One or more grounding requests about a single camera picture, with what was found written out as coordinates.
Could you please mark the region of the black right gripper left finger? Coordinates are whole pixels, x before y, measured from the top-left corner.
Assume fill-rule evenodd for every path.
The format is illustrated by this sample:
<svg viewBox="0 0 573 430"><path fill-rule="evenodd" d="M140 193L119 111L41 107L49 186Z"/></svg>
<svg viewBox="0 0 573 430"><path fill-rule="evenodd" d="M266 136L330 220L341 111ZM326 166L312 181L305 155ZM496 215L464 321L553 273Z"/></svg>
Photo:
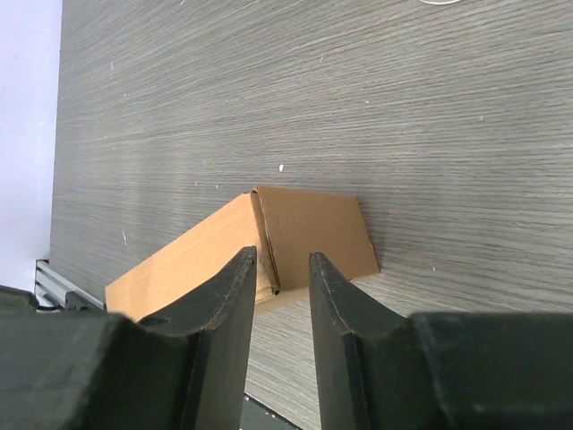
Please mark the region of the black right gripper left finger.
<svg viewBox="0 0 573 430"><path fill-rule="evenodd" d="M236 429L252 334L257 251L138 322L42 312L1 290L4 429Z"/></svg>

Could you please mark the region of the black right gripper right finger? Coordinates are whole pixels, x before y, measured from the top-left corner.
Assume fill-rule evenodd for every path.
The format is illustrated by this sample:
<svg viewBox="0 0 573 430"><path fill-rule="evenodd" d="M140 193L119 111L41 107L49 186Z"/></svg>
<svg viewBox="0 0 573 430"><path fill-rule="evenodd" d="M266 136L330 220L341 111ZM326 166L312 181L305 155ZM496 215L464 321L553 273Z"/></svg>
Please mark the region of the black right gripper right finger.
<svg viewBox="0 0 573 430"><path fill-rule="evenodd" d="M569 429L568 313L401 316L309 259L325 429Z"/></svg>

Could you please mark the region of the brown cardboard box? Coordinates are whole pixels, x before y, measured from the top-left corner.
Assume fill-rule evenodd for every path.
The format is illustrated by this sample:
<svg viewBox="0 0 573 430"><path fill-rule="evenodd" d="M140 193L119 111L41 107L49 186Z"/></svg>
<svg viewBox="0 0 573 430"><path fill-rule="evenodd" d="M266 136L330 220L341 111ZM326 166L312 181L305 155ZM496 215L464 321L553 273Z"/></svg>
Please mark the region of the brown cardboard box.
<svg viewBox="0 0 573 430"><path fill-rule="evenodd" d="M259 313L307 296L310 254L325 254L349 280L380 271L357 197L257 185L111 282L107 310L139 321L214 277L251 245Z"/></svg>

